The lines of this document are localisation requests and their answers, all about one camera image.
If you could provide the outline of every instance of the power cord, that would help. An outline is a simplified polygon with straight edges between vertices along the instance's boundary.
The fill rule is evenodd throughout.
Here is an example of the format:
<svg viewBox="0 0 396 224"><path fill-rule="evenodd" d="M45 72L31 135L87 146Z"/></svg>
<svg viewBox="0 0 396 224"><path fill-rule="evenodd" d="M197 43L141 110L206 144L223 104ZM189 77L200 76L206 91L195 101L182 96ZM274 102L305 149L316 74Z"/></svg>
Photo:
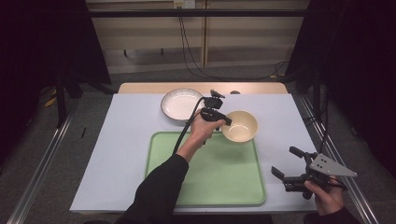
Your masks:
<svg viewBox="0 0 396 224"><path fill-rule="evenodd" d="M214 79L218 79L221 81L229 81L229 80L261 80L261 79L265 79L268 77L272 77L272 76L276 76L276 77L280 77L280 74L278 73L279 70L283 67L284 64L288 63L289 61L283 61L283 62L279 62L275 64L275 68L274 68L274 72L270 75L266 75L264 77L215 77L215 76L211 76L208 73L204 72L196 63L196 61L194 60L194 57L191 53L191 48L190 48L190 44L189 44L189 40L187 38L186 35L186 29L184 26L184 21L182 17L179 17L179 23L180 23L180 33L181 33L181 40L182 40L182 45L183 45L183 57L184 57L184 63L186 64L187 69L190 71L190 73L192 73L194 76L196 77L201 77L201 78L214 78ZM188 64L187 64L187 60L186 60L186 51L185 51L185 43L184 40L186 40L186 45L187 45L187 49L189 50L189 54L192 58L192 62L194 64L194 66L203 74L205 75L204 77L199 76L198 74L195 74L194 72L191 71L191 69L189 68Z"/></svg>
<svg viewBox="0 0 396 224"><path fill-rule="evenodd" d="M186 125L184 126L183 131L181 131L180 136L177 139L174 151L172 153L172 155L177 153L177 150L180 146L181 140L183 140L184 135L186 134L187 130L189 129L190 125L192 124L192 121L195 119L195 117L198 115L195 115L195 112L198 108L198 105L201 103L201 101L203 101L205 99L205 97L201 97L201 99L199 99L199 101L197 102L197 104L195 105L195 108L192 110L192 114L189 118L189 120L187 120Z"/></svg>

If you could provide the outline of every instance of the metal frame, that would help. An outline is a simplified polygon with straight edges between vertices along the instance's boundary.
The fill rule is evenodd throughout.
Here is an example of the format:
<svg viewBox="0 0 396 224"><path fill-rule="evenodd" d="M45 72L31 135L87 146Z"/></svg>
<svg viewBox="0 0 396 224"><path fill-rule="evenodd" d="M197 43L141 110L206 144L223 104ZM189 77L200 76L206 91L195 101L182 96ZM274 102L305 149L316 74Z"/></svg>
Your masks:
<svg viewBox="0 0 396 224"><path fill-rule="evenodd" d="M22 224L29 213L29 209L32 206L35 196L40 190L41 184L43 183L52 159L64 139L64 135L69 127L71 118L73 117L79 100L75 100L71 105L69 115L66 117L64 124L55 131L55 134L52 137L51 142L49 143L49 147L44 153L44 157L41 159L37 169L35 170L35 174L29 182L28 187L25 192L22 194L20 200L17 203L14 211L12 212L7 224Z"/></svg>
<svg viewBox="0 0 396 224"><path fill-rule="evenodd" d="M314 111L313 111L314 107L307 97L303 97L302 104L308 116L314 117ZM320 140L323 141L326 130L323 123L314 121L313 125L315 131L318 134L318 137L320 138ZM326 149L327 153L333 160L346 166L329 135L327 135L325 138L324 148ZM364 223L367 224L378 223L374 211L372 210L370 204L367 202L363 192L361 192L361 189L359 188L355 179L353 179L352 177L345 177L345 176L341 176L340 178L343 181L343 183L347 186L352 201L356 205L356 208L358 209L359 213L361 214L361 218L363 219Z"/></svg>

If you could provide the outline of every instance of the human arm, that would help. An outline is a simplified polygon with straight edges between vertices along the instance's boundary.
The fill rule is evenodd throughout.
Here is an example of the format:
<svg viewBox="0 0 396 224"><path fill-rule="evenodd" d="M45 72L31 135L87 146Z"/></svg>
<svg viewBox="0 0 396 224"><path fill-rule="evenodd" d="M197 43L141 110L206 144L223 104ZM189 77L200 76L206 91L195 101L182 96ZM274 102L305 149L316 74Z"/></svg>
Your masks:
<svg viewBox="0 0 396 224"><path fill-rule="evenodd" d="M213 130L224 122L207 122L197 114L191 124L190 136L177 154L155 168L140 184L134 203L116 224L169 223L192 156L211 137Z"/></svg>
<svg viewBox="0 0 396 224"><path fill-rule="evenodd" d="M330 179L330 183L338 184L333 176ZM343 189L329 187L329 190L325 191L311 181L305 181L304 184L315 194L315 203L318 209L316 214L309 214L305 217L308 219L306 223L359 223L344 207Z"/></svg>

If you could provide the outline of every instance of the hand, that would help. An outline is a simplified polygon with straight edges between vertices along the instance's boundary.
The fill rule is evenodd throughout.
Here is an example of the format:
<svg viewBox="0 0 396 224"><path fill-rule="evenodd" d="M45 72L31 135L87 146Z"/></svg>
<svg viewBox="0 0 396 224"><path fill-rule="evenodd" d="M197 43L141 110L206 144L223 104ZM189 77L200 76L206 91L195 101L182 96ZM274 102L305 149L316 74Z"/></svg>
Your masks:
<svg viewBox="0 0 396 224"><path fill-rule="evenodd" d="M338 182L331 176L330 183L338 184ZM330 187L330 190L326 192L318 185L306 180L305 186L315 194L315 203L317 204L318 213L320 216L329 215L331 213L339 211L344 207L343 200L343 189L337 187Z"/></svg>
<svg viewBox="0 0 396 224"><path fill-rule="evenodd" d="M190 162L192 156L198 148L200 148L204 142L212 136L213 131L224 125L225 120L220 119L218 121L206 121L199 114L201 110L195 113L195 119L191 124L191 133L187 138L186 142L177 151L177 154Z"/></svg>
<svg viewBox="0 0 396 224"><path fill-rule="evenodd" d="M199 114L201 110L198 110L195 115L195 119L191 124L191 134L189 138L197 140L198 147L201 147L204 141L212 137L212 133L218 127L225 124L224 119L218 121L206 121Z"/></svg>

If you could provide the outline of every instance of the gray floor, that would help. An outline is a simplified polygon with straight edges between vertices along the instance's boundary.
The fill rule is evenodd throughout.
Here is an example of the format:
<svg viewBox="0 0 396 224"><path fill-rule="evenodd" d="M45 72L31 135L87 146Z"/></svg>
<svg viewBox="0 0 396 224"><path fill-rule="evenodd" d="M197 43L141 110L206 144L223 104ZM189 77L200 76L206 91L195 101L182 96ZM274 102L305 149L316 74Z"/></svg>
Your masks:
<svg viewBox="0 0 396 224"><path fill-rule="evenodd" d="M108 87L116 90L121 83L126 81L217 81L212 78L202 79L193 76L186 69L178 69L179 67L174 66L175 64L167 63L161 71L147 69L146 72L133 71L128 74L112 74L113 85ZM240 77L243 74L243 78L250 78L270 75L273 73L274 67L272 65L241 65L211 67L206 68L205 71L214 76ZM255 81L275 80L275 78L268 77ZM302 97L312 96L312 91L309 91L307 95L296 94L294 83L287 84L287 88L290 93L293 93L297 105L300 105ZM105 95L89 86L82 85L82 89L84 95L78 100L76 113L64 135L64 140L51 161L46 179L40 186L24 223L83 223L92 219L113 221L118 217L117 214L83 216L68 211L111 103L111 95ZM44 93L41 101L44 102L48 98L49 93ZM68 99L67 103L71 105L74 101ZM299 108L302 117L306 118L304 110L300 106ZM396 181L372 156L364 140L351 131L351 124L332 99L328 109L330 137L348 168L359 174L356 181L373 208L378 223L394 223L396 220ZM0 176L0 223L7 223L45 154L51 138L56 132L56 116L56 105L50 107L40 105L20 143L4 164L3 173ZM319 146L319 139L312 125L307 124L307 130L312 135L316 146ZM345 194L345 197L346 207L358 217L359 211L354 208L354 202L348 193ZM303 215L274 214L272 219L275 224L302 223Z"/></svg>

